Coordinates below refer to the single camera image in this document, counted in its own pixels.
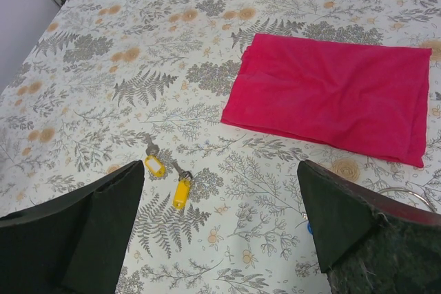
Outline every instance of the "white wall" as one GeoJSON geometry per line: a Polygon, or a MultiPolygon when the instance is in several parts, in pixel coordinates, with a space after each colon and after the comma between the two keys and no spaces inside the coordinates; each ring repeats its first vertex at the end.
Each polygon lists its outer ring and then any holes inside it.
{"type": "Polygon", "coordinates": [[[0,0],[0,92],[58,12],[52,0],[0,0]]]}

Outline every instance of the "keychain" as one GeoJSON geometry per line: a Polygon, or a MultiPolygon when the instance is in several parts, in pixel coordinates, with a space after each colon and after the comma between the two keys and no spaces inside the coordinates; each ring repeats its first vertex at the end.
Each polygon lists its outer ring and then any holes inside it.
{"type": "Polygon", "coordinates": [[[172,165],[179,174],[179,182],[173,198],[173,207],[176,209],[182,209],[187,202],[193,176],[190,171],[183,171],[176,161],[173,161],[172,165]]]}
{"type": "Polygon", "coordinates": [[[165,174],[165,167],[156,157],[159,153],[159,146],[153,143],[149,134],[147,134],[146,139],[147,149],[145,150],[145,153],[147,154],[147,158],[144,160],[144,165],[154,176],[162,177],[165,174]]]}

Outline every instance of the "folded cloth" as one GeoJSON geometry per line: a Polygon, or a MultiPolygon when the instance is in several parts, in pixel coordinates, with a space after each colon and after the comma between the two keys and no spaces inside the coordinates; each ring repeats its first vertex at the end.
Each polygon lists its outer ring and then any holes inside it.
{"type": "Polygon", "coordinates": [[[221,122],[423,167],[430,55],[257,34],[221,122]]]}

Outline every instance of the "patterned surface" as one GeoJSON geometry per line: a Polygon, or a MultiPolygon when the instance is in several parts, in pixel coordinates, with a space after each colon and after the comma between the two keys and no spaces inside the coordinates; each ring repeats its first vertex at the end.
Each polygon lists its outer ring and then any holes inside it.
{"type": "Polygon", "coordinates": [[[68,1],[1,95],[0,213],[143,158],[150,133],[167,174],[146,175],[117,293],[328,293],[297,164],[441,207],[439,2],[68,1]],[[432,48],[424,169],[219,124],[256,32],[432,48]],[[171,207],[173,158],[195,177],[184,211],[171,207]]]}

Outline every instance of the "yellow plastic tag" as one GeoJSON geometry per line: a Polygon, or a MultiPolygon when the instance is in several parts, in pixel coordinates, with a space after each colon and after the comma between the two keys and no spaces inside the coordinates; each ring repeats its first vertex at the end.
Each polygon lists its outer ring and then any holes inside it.
{"type": "Polygon", "coordinates": [[[155,156],[149,155],[144,160],[144,164],[154,176],[156,177],[164,176],[165,167],[155,156]]]}
{"type": "Polygon", "coordinates": [[[176,188],[176,193],[173,198],[173,207],[182,209],[187,202],[188,193],[190,192],[190,179],[182,179],[179,181],[176,188]]]}

